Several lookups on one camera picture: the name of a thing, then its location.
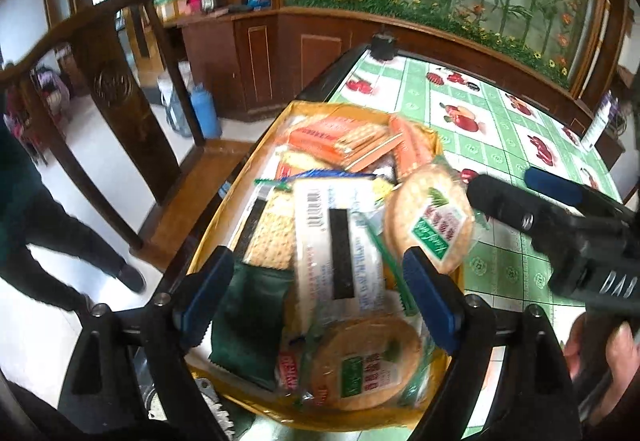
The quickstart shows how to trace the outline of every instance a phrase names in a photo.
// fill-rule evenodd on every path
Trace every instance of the human hand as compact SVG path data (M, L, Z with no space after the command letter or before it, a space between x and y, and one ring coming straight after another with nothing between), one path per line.
M571 379L580 372L580 349L585 317L586 313L583 313L575 320L564 347L564 359ZM592 425L602 421L615 408L640 367L640 346L634 342L628 322L623 322L611 333L605 352L613 382L602 401L591 412L589 423Z

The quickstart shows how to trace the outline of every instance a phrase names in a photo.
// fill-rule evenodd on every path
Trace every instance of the carved emblem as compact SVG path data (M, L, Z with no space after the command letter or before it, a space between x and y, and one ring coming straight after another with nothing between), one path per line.
M119 105L131 94L131 75L116 63L106 63L95 77L94 88L96 96L107 106Z

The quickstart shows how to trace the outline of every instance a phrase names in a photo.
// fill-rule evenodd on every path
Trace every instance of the wooden counter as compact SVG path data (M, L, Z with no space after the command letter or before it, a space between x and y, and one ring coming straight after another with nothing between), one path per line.
M526 65L488 47L404 20L345 10L285 7L247 14L176 19L196 83L214 95L220 116L273 116L347 50L386 30L398 48L451 64L546 110L583 135L592 109ZM603 135L610 168L624 148Z

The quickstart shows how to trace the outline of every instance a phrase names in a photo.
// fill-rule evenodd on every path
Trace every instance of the table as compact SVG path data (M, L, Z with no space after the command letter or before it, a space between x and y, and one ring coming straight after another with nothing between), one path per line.
M370 89L354 89L350 80L369 82ZM592 186L620 201L595 148L587 153L570 129L544 111L447 66L410 56L380 63L366 50L329 103L401 113L435 129L447 161L457 170L490 174L529 190L523 178L532 165ZM496 309L523 311L530 303L538 303L545 309L558 340L566 342L572 323L584 307L549 291L551 267L546 257L532 249L530 239L501 223L491 222L477 238L463 266L466 293L478 294ZM503 347L494 349L468 435L479 431L486 420L503 354Z

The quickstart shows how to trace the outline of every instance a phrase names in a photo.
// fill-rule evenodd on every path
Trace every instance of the metal bolt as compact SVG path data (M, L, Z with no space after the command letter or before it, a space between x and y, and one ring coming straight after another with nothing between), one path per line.
M96 304L91 309L91 315L95 317L100 317L109 311L109 306L107 304Z
M542 307L540 307L538 304L531 304L527 309L536 318L540 318L544 313Z
M527 214L522 219L522 229L524 231L530 230L533 225L533 214Z
M165 306L171 302L171 295L168 293L158 293L154 297L154 305L158 307Z
M471 307L480 307L482 304L482 299L478 295L467 295L465 296L465 300Z

